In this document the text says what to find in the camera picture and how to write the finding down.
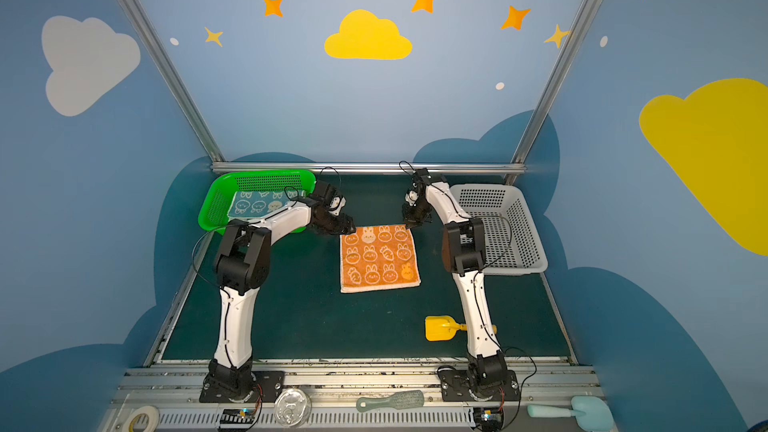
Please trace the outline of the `orange pattern towel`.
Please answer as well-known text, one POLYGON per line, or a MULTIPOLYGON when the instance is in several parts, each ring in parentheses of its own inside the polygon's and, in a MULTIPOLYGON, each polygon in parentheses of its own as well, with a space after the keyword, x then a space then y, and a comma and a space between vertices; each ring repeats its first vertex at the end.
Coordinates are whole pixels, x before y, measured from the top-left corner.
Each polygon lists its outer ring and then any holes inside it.
POLYGON ((359 227, 341 237, 342 293, 413 288, 420 284, 414 238, 404 224, 359 227))

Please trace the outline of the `teal owl pattern towel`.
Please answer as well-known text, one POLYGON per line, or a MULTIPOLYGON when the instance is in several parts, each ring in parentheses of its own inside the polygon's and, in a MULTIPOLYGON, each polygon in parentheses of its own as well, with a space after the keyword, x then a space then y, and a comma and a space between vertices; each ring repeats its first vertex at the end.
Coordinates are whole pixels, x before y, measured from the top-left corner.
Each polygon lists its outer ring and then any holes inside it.
POLYGON ((259 219, 291 203, 302 190, 289 187, 280 191, 238 191, 227 211, 227 217, 239 220, 259 219))

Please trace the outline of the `grey plastic basket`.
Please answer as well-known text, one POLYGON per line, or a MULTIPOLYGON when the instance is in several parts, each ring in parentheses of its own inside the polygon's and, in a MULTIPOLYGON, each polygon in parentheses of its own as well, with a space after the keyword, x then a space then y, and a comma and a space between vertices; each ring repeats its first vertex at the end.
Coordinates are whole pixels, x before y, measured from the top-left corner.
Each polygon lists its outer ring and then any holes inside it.
POLYGON ((500 184, 450 187, 459 205, 485 226, 487 275, 540 274, 548 260, 527 202, 520 189, 500 184))

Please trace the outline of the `green plastic basket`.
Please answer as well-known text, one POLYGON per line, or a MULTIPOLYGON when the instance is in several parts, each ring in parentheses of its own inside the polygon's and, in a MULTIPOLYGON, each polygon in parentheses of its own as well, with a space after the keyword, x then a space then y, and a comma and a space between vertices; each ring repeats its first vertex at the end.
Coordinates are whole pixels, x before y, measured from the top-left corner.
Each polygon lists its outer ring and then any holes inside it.
POLYGON ((232 219, 260 219, 314 191, 316 178, 306 170, 233 172, 210 186, 198 214, 206 232, 224 233, 232 219))

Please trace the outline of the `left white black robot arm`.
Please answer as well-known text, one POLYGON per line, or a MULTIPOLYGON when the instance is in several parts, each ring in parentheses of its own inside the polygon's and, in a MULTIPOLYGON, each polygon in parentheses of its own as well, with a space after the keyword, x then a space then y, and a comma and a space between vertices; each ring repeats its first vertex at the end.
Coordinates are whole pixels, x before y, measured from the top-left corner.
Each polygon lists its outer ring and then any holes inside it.
POLYGON ((334 236, 353 233, 353 219, 342 212, 345 203, 341 195, 300 197, 258 219, 227 224, 214 260, 221 319, 205 390, 225 401, 241 401, 253 391, 252 323, 256 298, 270 272, 272 246, 302 227, 334 236))

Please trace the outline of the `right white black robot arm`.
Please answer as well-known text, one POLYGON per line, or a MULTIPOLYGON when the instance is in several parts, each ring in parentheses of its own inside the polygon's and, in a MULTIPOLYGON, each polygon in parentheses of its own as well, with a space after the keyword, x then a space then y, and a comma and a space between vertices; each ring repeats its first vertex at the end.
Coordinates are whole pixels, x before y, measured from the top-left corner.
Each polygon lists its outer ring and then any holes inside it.
POLYGON ((411 188, 402 207, 406 227, 422 225, 433 212, 443 224, 442 262, 457 287, 467 326, 469 384, 476 392, 496 389, 507 382, 508 369, 485 293, 484 223, 461 207, 442 175, 426 168, 414 169, 408 175, 411 188))

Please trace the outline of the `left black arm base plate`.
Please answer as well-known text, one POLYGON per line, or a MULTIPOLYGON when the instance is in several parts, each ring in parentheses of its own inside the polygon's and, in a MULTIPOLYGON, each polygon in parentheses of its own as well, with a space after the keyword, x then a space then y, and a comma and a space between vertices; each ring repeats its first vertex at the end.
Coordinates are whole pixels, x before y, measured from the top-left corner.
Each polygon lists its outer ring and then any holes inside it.
POLYGON ((199 396, 200 403, 256 403, 261 400, 274 403, 283 390, 285 373, 282 371, 252 371, 242 390, 228 391, 206 377, 199 396))

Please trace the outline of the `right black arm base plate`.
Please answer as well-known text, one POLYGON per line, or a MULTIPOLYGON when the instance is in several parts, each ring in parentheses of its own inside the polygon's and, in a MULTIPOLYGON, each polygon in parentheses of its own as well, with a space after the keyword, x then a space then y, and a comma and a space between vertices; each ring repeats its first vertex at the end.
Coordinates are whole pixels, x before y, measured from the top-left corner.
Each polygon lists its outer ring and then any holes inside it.
POLYGON ((505 382, 484 392, 473 392, 467 370, 441 366, 436 370, 444 402, 501 402, 521 398, 520 385, 514 371, 508 371, 505 382))

